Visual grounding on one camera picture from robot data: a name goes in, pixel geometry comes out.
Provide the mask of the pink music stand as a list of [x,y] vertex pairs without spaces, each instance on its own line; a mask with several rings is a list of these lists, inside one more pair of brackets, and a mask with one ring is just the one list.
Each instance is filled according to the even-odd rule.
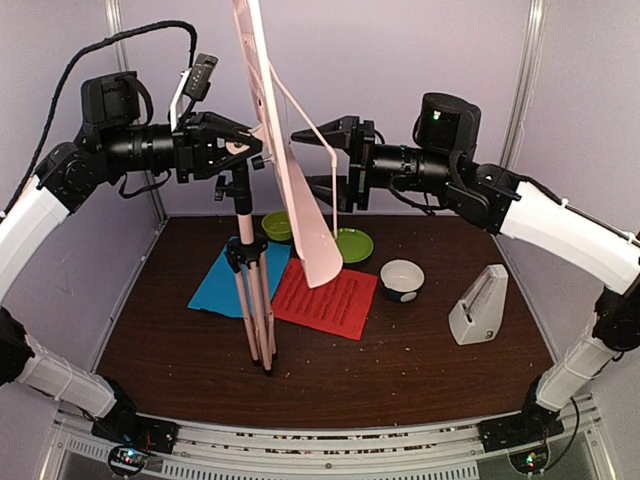
[[[260,140],[271,156],[307,285],[317,288],[331,282],[342,269],[343,259],[336,244],[337,228],[327,226],[302,169],[284,139],[276,101],[277,91],[281,91],[297,109],[330,157],[333,218],[337,217],[337,154],[284,86],[272,66],[267,52],[260,4],[257,1],[234,1],[232,5],[258,120],[258,125],[251,128],[249,134]],[[254,233],[250,213],[239,214],[237,219],[239,237],[228,243],[225,257],[234,274],[251,359],[269,374],[272,372],[277,349],[266,243]]]

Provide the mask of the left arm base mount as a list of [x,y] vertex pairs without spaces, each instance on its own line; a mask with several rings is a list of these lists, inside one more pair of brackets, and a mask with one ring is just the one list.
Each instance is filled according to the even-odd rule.
[[93,436],[109,440],[114,446],[107,454],[107,467],[120,478],[140,474],[159,454],[171,454],[179,426],[175,422],[137,416],[132,433],[121,433],[105,419],[92,421]]

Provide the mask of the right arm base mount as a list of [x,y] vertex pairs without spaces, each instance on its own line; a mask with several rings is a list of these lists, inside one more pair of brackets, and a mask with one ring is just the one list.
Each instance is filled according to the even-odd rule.
[[484,420],[477,428],[484,452],[506,451],[512,468],[524,475],[540,474],[548,467],[548,441],[564,433],[558,419],[545,422],[522,413]]

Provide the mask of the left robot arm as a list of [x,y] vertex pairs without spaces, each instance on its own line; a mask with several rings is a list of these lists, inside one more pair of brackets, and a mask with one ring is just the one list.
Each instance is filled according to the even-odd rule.
[[[82,124],[75,140],[63,142],[39,161],[1,223],[1,293],[7,295],[50,234],[76,213],[102,184],[131,197],[132,172],[167,174],[181,183],[208,180],[225,171],[247,172],[263,149],[249,127],[213,112],[187,110],[170,123],[155,124],[146,87],[134,71],[104,75],[81,86]],[[18,382],[78,407],[123,444],[144,433],[142,419],[116,383],[91,374],[44,349],[7,310],[1,323],[11,337],[1,368],[3,383]]]

